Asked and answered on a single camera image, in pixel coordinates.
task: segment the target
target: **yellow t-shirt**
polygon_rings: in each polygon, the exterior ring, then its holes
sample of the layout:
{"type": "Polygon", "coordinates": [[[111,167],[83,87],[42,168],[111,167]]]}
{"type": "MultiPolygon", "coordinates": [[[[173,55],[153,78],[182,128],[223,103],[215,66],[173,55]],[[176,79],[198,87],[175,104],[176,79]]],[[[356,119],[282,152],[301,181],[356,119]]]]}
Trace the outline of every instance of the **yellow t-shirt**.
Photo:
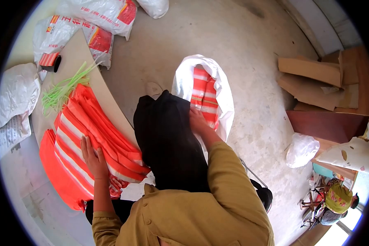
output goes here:
{"type": "Polygon", "coordinates": [[[343,214],[351,206],[353,192],[345,189],[341,184],[336,183],[331,186],[325,198],[325,205],[332,212],[343,214]]]}
{"type": "Polygon", "coordinates": [[[133,204],[124,224],[114,213],[94,212],[96,245],[159,246],[158,238],[173,246],[274,245],[264,206],[224,142],[209,151],[208,183],[211,193],[145,184],[145,196],[133,204]]]}

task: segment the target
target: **human hand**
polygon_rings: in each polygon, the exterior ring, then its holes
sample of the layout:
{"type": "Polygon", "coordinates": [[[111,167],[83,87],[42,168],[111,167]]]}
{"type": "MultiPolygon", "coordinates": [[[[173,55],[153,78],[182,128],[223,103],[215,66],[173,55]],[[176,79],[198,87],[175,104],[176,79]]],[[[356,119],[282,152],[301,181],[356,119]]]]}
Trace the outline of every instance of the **human hand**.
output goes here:
{"type": "Polygon", "coordinates": [[[201,135],[205,129],[210,128],[204,116],[202,115],[202,112],[196,107],[190,108],[190,127],[191,130],[198,135],[201,135]]]}
{"type": "Polygon", "coordinates": [[[97,149],[97,158],[89,137],[82,137],[81,150],[86,165],[94,176],[94,180],[108,180],[109,171],[103,150],[100,147],[97,149]]]}

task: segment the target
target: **white plastic sack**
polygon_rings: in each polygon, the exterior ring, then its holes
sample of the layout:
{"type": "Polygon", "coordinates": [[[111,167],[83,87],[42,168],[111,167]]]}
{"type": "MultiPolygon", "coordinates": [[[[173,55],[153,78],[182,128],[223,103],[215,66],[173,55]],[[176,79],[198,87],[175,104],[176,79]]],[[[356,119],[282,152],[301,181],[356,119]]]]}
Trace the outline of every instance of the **white plastic sack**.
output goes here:
{"type": "Polygon", "coordinates": [[[0,159],[30,135],[28,112],[12,117],[5,126],[0,128],[0,159]]]}
{"type": "Polygon", "coordinates": [[[0,81],[0,128],[15,115],[30,115],[40,96],[41,83],[33,63],[14,66],[0,81]]]}
{"type": "Polygon", "coordinates": [[[170,7],[168,0],[137,0],[137,2],[153,19],[163,17],[170,7]]]}
{"type": "Polygon", "coordinates": [[[60,52],[72,36],[82,28],[90,52],[97,62],[103,61],[101,65],[110,68],[113,35],[90,22],[54,15],[37,22],[33,35],[34,62],[39,62],[43,53],[60,52]]]}
{"type": "Polygon", "coordinates": [[[216,90],[216,100],[219,104],[217,108],[219,125],[216,133],[226,142],[234,120],[234,101],[227,76],[217,62],[202,55],[185,57],[176,70],[171,94],[187,101],[191,100],[194,83],[194,67],[198,64],[201,64],[211,77],[216,80],[214,88],[216,90]]]}
{"type": "Polygon", "coordinates": [[[58,15],[84,19],[126,40],[136,13],[131,0],[62,0],[56,8],[58,15]]]}
{"type": "Polygon", "coordinates": [[[291,168],[306,165],[317,153],[320,142],[311,136],[294,133],[287,151],[286,164],[291,168]]]}
{"type": "Polygon", "coordinates": [[[369,123],[364,136],[353,137],[350,142],[331,146],[317,161],[369,173],[369,123]]]}

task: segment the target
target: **wooden furniture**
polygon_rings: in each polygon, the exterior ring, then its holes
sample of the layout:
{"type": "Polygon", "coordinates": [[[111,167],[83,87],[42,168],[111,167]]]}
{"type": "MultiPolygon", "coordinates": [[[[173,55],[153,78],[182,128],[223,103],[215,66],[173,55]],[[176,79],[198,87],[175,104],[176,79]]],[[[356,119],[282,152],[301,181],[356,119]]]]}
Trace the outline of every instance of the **wooden furniture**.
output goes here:
{"type": "Polygon", "coordinates": [[[336,143],[349,142],[366,130],[369,116],[287,110],[295,132],[336,143]]]}
{"type": "Polygon", "coordinates": [[[334,165],[331,165],[329,163],[319,162],[319,161],[315,160],[316,157],[319,156],[322,152],[324,152],[325,150],[327,150],[331,146],[338,145],[338,143],[328,141],[328,140],[325,140],[325,139],[321,139],[321,138],[317,138],[317,137],[315,137],[315,140],[320,142],[320,148],[318,149],[318,152],[315,154],[314,158],[311,159],[310,161],[315,163],[315,164],[318,164],[320,166],[323,166],[323,167],[325,167],[325,168],[327,168],[327,169],[329,169],[329,170],[331,170],[335,173],[338,173],[338,174],[342,175],[343,177],[346,177],[350,180],[355,181],[355,177],[358,174],[358,172],[355,172],[351,169],[347,169],[347,168],[344,168],[344,167],[334,166],[334,165]]]}

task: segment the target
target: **concrete floor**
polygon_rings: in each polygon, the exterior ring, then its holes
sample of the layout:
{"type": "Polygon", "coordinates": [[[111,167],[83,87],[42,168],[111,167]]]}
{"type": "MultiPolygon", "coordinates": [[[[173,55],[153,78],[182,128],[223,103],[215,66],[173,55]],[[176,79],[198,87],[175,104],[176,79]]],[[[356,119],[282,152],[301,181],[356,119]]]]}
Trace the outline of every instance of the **concrete floor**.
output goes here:
{"type": "MultiPolygon", "coordinates": [[[[294,99],[276,83],[277,57],[317,59],[313,47],[274,0],[171,0],[158,20],[139,8],[130,41],[115,36],[112,67],[102,74],[133,123],[144,84],[171,90],[178,65],[193,54],[216,60],[226,73],[235,105],[227,143],[272,191],[268,216],[275,242],[289,245],[305,230],[299,229],[303,212],[297,203],[309,190],[312,167],[291,169],[285,163],[294,133],[285,109],[294,99]]],[[[132,184],[123,198],[142,194],[143,186],[132,184]]]]}

